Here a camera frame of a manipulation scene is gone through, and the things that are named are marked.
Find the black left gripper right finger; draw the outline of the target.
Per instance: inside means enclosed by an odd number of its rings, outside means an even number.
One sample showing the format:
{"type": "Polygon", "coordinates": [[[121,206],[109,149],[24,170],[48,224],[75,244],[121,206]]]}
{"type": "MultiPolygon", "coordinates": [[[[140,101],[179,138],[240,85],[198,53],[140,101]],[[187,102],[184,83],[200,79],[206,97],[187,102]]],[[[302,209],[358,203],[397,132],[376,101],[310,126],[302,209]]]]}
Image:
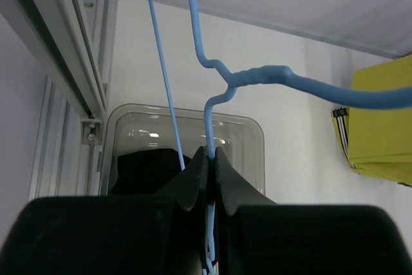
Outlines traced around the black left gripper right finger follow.
{"type": "Polygon", "coordinates": [[[245,180],[224,150],[215,151],[216,244],[222,274],[258,274],[269,265],[277,204],[245,180]]]}

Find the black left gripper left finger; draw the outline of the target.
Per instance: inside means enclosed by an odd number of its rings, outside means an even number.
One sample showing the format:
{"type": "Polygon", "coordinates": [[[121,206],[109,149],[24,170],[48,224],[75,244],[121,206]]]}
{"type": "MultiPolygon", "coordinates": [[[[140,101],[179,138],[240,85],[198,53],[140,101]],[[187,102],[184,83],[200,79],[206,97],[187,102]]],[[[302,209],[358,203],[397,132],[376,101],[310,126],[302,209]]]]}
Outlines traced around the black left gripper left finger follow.
{"type": "Polygon", "coordinates": [[[205,147],[156,194],[171,202],[164,243],[164,274],[201,274],[207,256],[207,182],[205,147]]]}

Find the black trousers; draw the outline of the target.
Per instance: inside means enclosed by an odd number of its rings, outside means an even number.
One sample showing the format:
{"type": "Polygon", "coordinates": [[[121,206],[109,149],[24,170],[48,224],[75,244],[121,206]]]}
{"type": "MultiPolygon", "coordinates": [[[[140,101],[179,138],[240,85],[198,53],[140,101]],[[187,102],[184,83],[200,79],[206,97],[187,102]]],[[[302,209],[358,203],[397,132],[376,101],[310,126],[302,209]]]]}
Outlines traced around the black trousers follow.
{"type": "Polygon", "coordinates": [[[153,194],[180,171],[178,152],[171,148],[137,151],[117,158],[118,178],[111,194],[153,194]]]}

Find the yellow-green trousers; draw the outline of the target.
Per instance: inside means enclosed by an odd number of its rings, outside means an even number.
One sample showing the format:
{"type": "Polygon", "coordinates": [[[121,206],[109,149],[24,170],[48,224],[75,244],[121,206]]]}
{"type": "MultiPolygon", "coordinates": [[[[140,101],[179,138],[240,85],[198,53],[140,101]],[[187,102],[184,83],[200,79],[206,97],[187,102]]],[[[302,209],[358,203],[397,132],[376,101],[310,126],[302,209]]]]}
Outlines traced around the yellow-green trousers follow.
{"type": "MultiPolygon", "coordinates": [[[[411,85],[411,56],[357,70],[354,90],[411,85]]],[[[411,110],[373,111],[341,106],[332,111],[338,143],[350,169],[362,176],[411,186],[411,110]]]]}

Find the light blue wire hanger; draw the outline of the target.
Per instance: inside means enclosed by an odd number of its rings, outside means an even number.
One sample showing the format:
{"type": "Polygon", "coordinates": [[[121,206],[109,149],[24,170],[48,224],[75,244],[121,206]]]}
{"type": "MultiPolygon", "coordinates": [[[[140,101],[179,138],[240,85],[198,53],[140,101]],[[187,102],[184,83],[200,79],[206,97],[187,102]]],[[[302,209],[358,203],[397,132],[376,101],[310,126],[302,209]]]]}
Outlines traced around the light blue wire hanger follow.
{"type": "MultiPolygon", "coordinates": [[[[158,49],[160,66],[164,78],[165,90],[169,110],[171,112],[172,124],[176,144],[178,147],[178,156],[181,169],[185,168],[183,161],[182,145],[174,112],[173,99],[169,86],[169,79],[164,60],[164,53],[156,20],[155,8],[153,0],[147,0],[151,13],[154,36],[158,49]]],[[[411,107],[411,86],[387,91],[357,91],[349,90],[332,86],[321,81],[310,79],[296,75],[288,66],[266,65],[258,68],[232,73],[218,59],[208,59],[205,56],[203,43],[201,38],[200,19],[198,13],[197,0],[189,1],[189,11],[191,15],[191,27],[194,40],[194,49],[199,63],[204,68],[214,68],[223,80],[227,83],[227,89],[224,93],[211,97],[205,103],[203,110],[203,119],[205,126],[206,149],[209,163],[215,161],[215,144],[214,132],[212,128],[212,109],[215,105],[223,104],[230,101],[236,93],[237,88],[257,85],[257,84],[281,84],[295,90],[309,93],[321,99],[332,103],[349,106],[351,108],[373,109],[373,110],[389,110],[411,107]]],[[[213,237],[215,206],[208,206],[206,217],[206,232],[204,245],[206,246],[205,254],[201,254],[201,258],[205,258],[205,263],[202,262],[202,274],[215,274],[212,263],[215,261],[215,243],[213,237]]]]}

